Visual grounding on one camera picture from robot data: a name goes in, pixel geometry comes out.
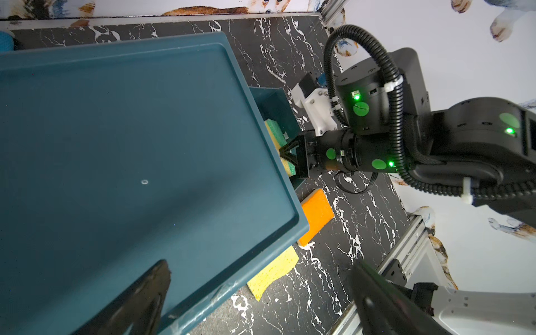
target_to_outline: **teal plastic tray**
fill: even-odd
[[[69,334],[160,259],[186,333],[308,230],[222,33],[0,54],[0,92],[2,334]]]

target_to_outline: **zip tie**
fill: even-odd
[[[383,85],[383,89],[385,90],[386,93],[389,93],[393,91],[395,87],[397,87],[398,85],[401,85],[403,82],[404,82],[404,77],[400,75],[397,80],[385,83],[385,85]]]
[[[472,205],[473,204],[473,195],[471,194],[471,178],[470,177],[464,177],[464,181],[462,183],[463,185],[463,193],[461,194],[461,201],[463,201],[466,204]]]

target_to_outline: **sponge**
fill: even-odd
[[[298,255],[292,245],[277,256],[270,264],[262,269],[255,277],[248,281],[248,287],[260,301],[264,291],[277,279],[289,273],[298,263]]]
[[[326,223],[335,217],[335,214],[323,189],[314,190],[301,204],[307,221],[309,221],[309,231],[298,240],[298,244],[304,247],[311,242]]]
[[[276,146],[276,150],[279,151],[282,146],[287,144],[287,141],[283,136],[283,132],[281,131],[281,128],[279,128],[279,124],[271,119],[264,121],[264,124],[268,129],[268,133],[270,134],[273,144]],[[289,177],[296,174],[296,167],[292,163],[289,163],[283,158],[281,158],[281,162],[283,163],[283,167],[285,168],[285,171]]]

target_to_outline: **green circular sticker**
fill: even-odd
[[[372,161],[372,167],[376,170],[383,170],[387,167],[387,164],[381,159],[375,159]]]
[[[333,148],[329,148],[329,149],[326,151],[326,156],[327,156],[329,159],[335,159],[335,157],[337,157],[337,154],[335,153],[335,149],[333,149]]]
[[[366,102],[356,102],[354,104],[354,113],[357,114],[357,116],[365,116],[368,114],[370,107]]]
[[[510,113],[502,113],[499,118],[510,127],[519,128],[521,126],[519,120]]]

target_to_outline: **orange sponge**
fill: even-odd
[[[309,221],[309,231],[298,240],[298,244],[304,247],[311,242],[326,223],[335,217],[335,214],[323,189],[314,190],[301,204],[307,221]]]

